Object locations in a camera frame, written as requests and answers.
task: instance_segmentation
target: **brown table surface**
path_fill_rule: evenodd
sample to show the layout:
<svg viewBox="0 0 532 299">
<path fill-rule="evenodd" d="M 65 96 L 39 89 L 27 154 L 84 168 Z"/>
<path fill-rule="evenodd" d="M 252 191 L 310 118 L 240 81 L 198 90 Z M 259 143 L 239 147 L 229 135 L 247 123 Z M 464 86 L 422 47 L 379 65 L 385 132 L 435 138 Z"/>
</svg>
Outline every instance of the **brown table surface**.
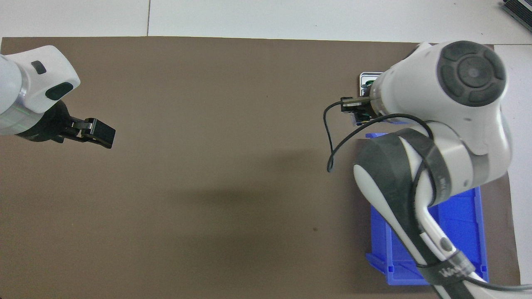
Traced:
<svg viewBox="0 0 532 299">
<path fill-rule="evenodd" d="M 323 109 L 415 44 L 4 38 L 2 54 L 43 45 L 81 78 L 71 115 L 117 135 L 112 149 L 2 137 L 3 299 L 437 298 L 365 259 L 370 206 L 351 173 L 364 141 L 325 171 Z M 329 119 L 336 141 L 353 130 Z M 491 281 L 518 284 L 508 177 L 483 200 Z"/>
</svg>

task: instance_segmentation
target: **blue crate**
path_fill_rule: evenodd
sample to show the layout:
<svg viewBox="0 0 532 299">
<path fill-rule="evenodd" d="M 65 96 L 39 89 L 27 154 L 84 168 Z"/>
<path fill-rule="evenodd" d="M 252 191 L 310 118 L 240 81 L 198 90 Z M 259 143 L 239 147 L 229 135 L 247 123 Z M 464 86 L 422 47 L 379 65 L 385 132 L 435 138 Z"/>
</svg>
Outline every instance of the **blue crate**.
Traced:
<svg viewBox="0 0 532 299">
<path fill-rule="evenodd" d="M 475 265 L 476 273 L 489 281 L 480 188 L 452 196 L 429 208 L 443 231 Z M 386 276 L 389 285 L 428 285 L 390 225 L 371 207 L 369 263 Z"/>
</svg>

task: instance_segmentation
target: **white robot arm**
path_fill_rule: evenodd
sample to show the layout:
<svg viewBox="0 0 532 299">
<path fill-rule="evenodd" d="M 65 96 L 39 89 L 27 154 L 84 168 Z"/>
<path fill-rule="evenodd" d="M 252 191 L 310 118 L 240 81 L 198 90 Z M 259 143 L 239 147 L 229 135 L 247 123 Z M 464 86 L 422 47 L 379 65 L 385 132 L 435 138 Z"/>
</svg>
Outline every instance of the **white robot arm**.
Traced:
<svg viewBox="0 0 532 299">
<path fill-rule="evenodd" d="M 420 123 L 371 139 L 353 170 L 441 298 L 532 298 L 531 286 L 495 286 L 478 277 L 428 212 L 508 169 L 511 137 L 500 106 L 506 83 L 503 63 L 484 45 L 422 43 L 365 97 L 337 102 L 356 118 L 374 118 L 363 127 L 383 119 Z M 328 170 L 339 146 L 331 147 Z"/>
<path fill-rule="evenodd" d="M 53 46 L 0 55 L 0 135 L 35 142 L 68 138 L 111 148 L 113 128 L 71 117 L 61 101 L 79 84 L 70 62 Z"/>
</svg>

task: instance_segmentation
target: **white tile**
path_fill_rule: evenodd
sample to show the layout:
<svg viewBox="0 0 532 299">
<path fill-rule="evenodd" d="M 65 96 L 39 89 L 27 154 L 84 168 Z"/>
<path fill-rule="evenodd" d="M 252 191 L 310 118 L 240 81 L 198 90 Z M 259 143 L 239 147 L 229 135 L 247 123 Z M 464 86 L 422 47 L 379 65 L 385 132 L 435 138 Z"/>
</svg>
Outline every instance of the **white tile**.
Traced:
<svg viewBox="0 0 532 299">
<path fill-rule="evenodd" d="M 2 0 L 0 36 L 145 36 L 149 0 Z"/>
<path fill-rule="evenodd" d="M 500 0 L 152 0 L 149 35 L 532 44 Z"/>
<path fill-rule="evenodd" d="M 503 60 L 508 72 L 508 93 L 502 109 L 512 131 L 513 156 L 508 170 L 512 197 L 513 224 L 516 231 L 517 257 L 521 283 L 532 284 L 532 101 L 530 78 L 532 77 L 532 46 L 500 45 L 496 53 Z"/>
</svg>

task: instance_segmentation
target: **circular button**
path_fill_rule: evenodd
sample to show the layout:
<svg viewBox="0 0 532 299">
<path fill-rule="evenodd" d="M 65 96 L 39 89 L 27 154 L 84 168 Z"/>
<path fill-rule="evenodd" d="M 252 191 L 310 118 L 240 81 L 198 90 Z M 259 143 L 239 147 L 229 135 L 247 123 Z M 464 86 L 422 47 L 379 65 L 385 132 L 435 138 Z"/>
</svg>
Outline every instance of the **circular button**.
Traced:
<svg viewBox="0 0 532 299">
<path fill-rule="evenodd" d="M 458 65 L 458 77 L 469 87 L 482 87 L 492 80 L 493 68 L 483 57 L 469 57 Z"/>
</svg>

